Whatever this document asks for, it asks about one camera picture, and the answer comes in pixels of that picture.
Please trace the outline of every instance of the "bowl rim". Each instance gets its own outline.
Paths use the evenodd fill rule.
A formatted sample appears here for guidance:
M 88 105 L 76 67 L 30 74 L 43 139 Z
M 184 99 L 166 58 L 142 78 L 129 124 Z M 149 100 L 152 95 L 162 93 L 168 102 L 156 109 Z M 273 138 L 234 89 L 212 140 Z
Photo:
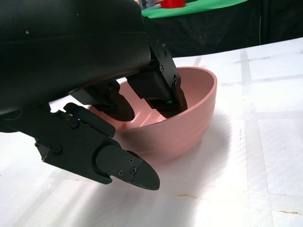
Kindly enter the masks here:
M 208 94 L 201 100 L 199 101 L 198 103 L 196 103 L 195 105 L 193 105 L 192 107 L 190 107 L 189 109 L 173 116 L 173 117 L 170 117 L 168 119 L 165 119 L 163 121 L 160 121 L 160 122 L 156 122 L 154 124 L 149 124 L 149 125 L 145 125 L 145 126 L 142 126 L 142 127 L 137 127 L 137 128 L 131 128 L 131 129 L 123 129 L 123 130 L 117 130 L 116 129 L 116 132 L 132 132 L 132 131 L 139 131 L 139 130 L 145 130 L 147 128 L 150 128 L 150 127 L 153 127 L 159 123 L 163 123 L 163 122 L 166 122 L 166 121 L 170 121 L 172 119 L 176 119 L 176 118 L 179 118 L 179 117 L 182 117 L 183 115 L 191 112 L 192 110 L 194 110 L 195 108 L 197 108 L 199 105 L 203 104 L 206 100 L 209 99 L 209 97 L 215 92 L 215 90 L 217 89 L 217 84 L 218 84 L 218 80 L 217 80 L 217 77 L 215 76 L 215 74 L 213 72 L 211 72 L 210 70 L 207 70 L 207 69 L 204 69 L 204 68 L 200 68 L 200 67 L 177 67 L 177 69 L 195 69 L 195 70 L 201 70 L 201 71 L 205 71 L 205 72 L 208 72 L 212 78 L 214 79 L 214 84 L 213 84 L 213 87 L 210 89 L 210 91 L 208 92 Z

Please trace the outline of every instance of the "green cloth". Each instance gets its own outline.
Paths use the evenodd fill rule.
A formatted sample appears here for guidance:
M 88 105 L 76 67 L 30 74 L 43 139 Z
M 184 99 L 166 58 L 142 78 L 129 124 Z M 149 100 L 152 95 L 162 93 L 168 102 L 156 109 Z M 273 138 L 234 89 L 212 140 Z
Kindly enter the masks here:
M 186 4 L 183 8 L 142 10 L 142 15 L 149 18 L 174 17 L 233 6 L 245 1 L 247 0 L 198 0 Z

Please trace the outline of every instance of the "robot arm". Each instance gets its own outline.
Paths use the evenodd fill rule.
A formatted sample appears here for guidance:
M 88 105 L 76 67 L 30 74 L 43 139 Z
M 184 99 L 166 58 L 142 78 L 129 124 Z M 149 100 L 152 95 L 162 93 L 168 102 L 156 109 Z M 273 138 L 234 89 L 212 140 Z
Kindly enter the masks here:
M 71 94 L 120 120 L 134 111 L 119 94 L 126 77 L 163 116 L 187 109 L 169 51 L 133 0 L 0 3 L 0 131 L 36 139 L 42 160 L 100 183 L 115 176 L 157 190 L 153 168 L 113 140 L 115 128 L 75 104 L 51 113 L 48 102 Z

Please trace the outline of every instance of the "white table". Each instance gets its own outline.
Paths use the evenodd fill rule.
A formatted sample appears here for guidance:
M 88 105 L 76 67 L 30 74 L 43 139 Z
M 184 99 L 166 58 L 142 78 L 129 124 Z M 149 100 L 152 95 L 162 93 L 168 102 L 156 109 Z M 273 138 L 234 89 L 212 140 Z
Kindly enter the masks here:
M 159 191 L 65 172 L 1 134 L 0 226 L 302 227 L 303 39 L 175 62 L 213 71 L 217 103 L 201 143 L 156 168 Z

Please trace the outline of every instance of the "white tablecloth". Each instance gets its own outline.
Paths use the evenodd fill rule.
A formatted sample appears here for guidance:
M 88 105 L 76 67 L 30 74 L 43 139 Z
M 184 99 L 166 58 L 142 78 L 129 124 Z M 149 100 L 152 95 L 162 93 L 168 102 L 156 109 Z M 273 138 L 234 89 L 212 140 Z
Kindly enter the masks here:
M 159 191 L 68 173 L 2 133 L 0 226 L 302 227 L 303 39 L 175 63 L 213 71 L 217 102 L 203 140 L 156 167 Z

